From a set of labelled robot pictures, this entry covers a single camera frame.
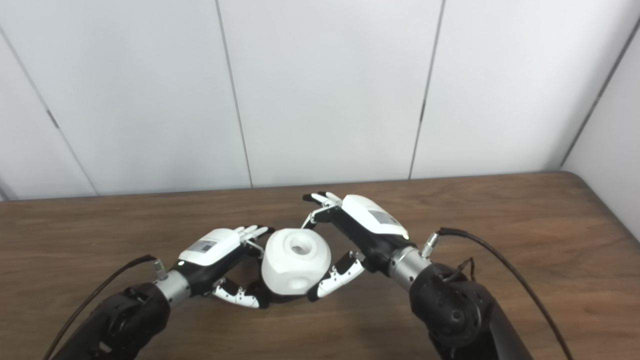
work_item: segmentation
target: label sticker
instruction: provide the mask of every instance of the label sticker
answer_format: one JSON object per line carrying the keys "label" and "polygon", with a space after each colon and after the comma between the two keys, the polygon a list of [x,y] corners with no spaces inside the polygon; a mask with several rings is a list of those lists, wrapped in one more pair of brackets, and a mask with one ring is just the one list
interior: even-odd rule
{"label": "label sticker", "polygon": [[190,246],[187,250],[206,253],[212,247],[216,246],[217,243],[218,243],[217,241],[211,241],[211,240],[198,240],[192,246]]}
{"label": "label sticker", "polygon": [[389,215],[389,213],[386,213],[384,211],[369,210],[369,213],[373,215],[373,217],[376,218],[376,220],[383,225],[385,224],[400,225],[398,220],[394,219],[393,216]]}

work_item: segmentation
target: white wall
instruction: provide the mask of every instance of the white wall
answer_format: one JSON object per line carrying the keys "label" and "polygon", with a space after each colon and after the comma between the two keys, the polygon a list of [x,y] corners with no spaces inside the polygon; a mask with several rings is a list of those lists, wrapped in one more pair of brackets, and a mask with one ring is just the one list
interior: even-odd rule
{"label": "white wall", "polygon": [[0,0],[0,26],[98,194],[249,187],[214,2]]}
{"label": "white wall", "polygon": [[636,33],[563,170],[581,176],[640,239],[640,35]]}
{"label": "white wall", "polygon": [[413,177],[557,170],[640,16],[634,0],[219,6],[0,0],[18,56],[0,59],[0,188],[406,179],[413,160]]}
{"label": "white wall", "polygon": [[95,195],[2,36],[0,188],[9,200]]}
{"label": "white wall", "polygon": [[636,0],[447,1],[413,178],[556,170]]}
{"label": "white wall", "polygon": [[254,185],[406,179],[440,4],[222,0]]}

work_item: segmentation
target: cable connector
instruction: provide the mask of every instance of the cable connector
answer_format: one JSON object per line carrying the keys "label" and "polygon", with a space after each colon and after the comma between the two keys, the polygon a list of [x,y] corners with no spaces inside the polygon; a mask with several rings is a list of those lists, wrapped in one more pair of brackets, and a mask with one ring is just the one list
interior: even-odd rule
{"label": "cable connector", "polygon": [[166,270],[164,269],[164,265],[160,259],[156,259],[154,261],[154,270],[156,271],[156,277],[158,280],[163,281],[166,280],[169,275],[167,275]]}
{"label": "cable connector", "polygon": [[429,235],[427,242],[424,243],[424,246],[420,251],[420,256],[422,256],[423,259],[428,259],[431,256],[431,252],[433,252],[433,248],[438,243],[439,237],[440,235],[438,235],[438,233],[432,233],[431,235]]}

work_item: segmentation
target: brown table surface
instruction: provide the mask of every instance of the brown table surface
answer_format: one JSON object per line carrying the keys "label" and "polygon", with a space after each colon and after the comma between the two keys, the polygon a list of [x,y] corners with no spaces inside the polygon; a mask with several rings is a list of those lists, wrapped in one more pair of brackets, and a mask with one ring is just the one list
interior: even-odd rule
{"label": "brown table surface", "polygon": [[[69,314],[130,259],[150,252],[170,266],[218,227],[299,227],[316,208],[301,195],[318,190],[370,197],[417,243],[440,226],[483,237],[530,282],[576,359],[639,357],[640,246],[578,177],[553,172],[0,203],[0,358],[40,359]],[[316,230],[334,259],[354,249],[331,225]],[[453,266],[469,256],[478,281],[499,300],[533,356],[562,359],[540,312],[496,259],[458,238],[443,240],[433,255]],[[229,277],[246,285],[256,270],[247,261]],[[98,299],[151,279],[150,265],[139,266]],[[139,356],[400,357],[438,359],[406,292],[370,273],[316,303],[297,300],[268,310],[190,299]]]}

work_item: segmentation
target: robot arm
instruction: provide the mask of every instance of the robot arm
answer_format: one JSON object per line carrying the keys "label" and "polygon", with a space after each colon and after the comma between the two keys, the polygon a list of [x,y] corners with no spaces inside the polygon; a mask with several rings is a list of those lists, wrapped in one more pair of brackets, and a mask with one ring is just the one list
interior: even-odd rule
{"label": "robot arm", "polygon": [[213,292],[220,297],[225,273],[245,256],[261,257],[264,250],[254,241],[269,232],[273,230],[259,225],[216,229],[183,251],[169,272],[156,261],[156,281],[101,302],[53,359],[134,359],[166,327],[171,308],[196,295]]}
{"label": "robot arm", "polygon": [[426,325],[442,359],[532,359],[484,286],[431,261],[437,234],[419,251],[406,229],[365,197],[347,195],[341,200],[319,192],[304,195],[303,200],[322,205],[309,214],[305,227],[331,222],[359,248],[364,268],[391,277],[409,293],[412,312]]}

